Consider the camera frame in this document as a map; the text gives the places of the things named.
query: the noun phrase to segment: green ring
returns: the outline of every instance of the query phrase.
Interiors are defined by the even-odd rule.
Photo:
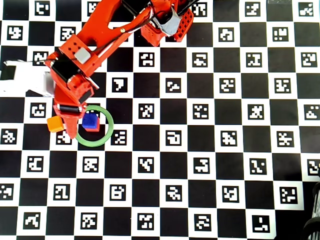
[[[88,140],[85,140],[82,136],[80,136],[79,132],[77,132],[75,139],[77,139],[77,141],[80,144],[82,144],[83,146],[86,146],[89,148],[95,148],[95,147],[99,147],[99,146],[105,144],[106,141],[108,141],[109,138],[111,137],[111,135],[114,133],[114,120],[113,120],[111,114],[101,106],[89,105],[89,106],[87,106],[85,111],[91,111],[91,110],[98,111],[100,113],[103,113],[103,115],[105,115],[105,117],[108,121],[108,131],[106,132],[106,135],[103,138],[101,138],[100,140],[88,141]]]

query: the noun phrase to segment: black and white pattern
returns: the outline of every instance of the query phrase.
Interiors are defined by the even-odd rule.
[[[31,83],[99,2],[0,0],[1,61],[28,61]],[[284,220],[300,235],[319,181],[319,1],[190,9],[182,42],[136,31],[92,75],[87,103],[114,120],[100,147],[48,131],[52,98],[0,92],[0,239],[260,240]],[[132,19],[122,7],[109,27]],[[91,141],[108,129],[81,124]]]

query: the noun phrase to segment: blue cube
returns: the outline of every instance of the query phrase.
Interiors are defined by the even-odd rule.
[[[86,113],[82,119],[82,127],[84,129],[97,129],[99,118],[96,113]]]

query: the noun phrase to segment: small cube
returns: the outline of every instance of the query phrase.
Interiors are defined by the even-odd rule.
[[[54,116],[46,120],[48,129],[51,133],[61,132],[65,129],[64,123],[60,116]]]
[[[82,127],[87,132],[99,132],[100,119],[95,113],[86,113],[82,119]]]

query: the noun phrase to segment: orange cube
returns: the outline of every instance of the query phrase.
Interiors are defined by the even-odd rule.
[[[60,116],[54,116],[46,120],[48,129],[51,133],[57,133],[65,129]]]

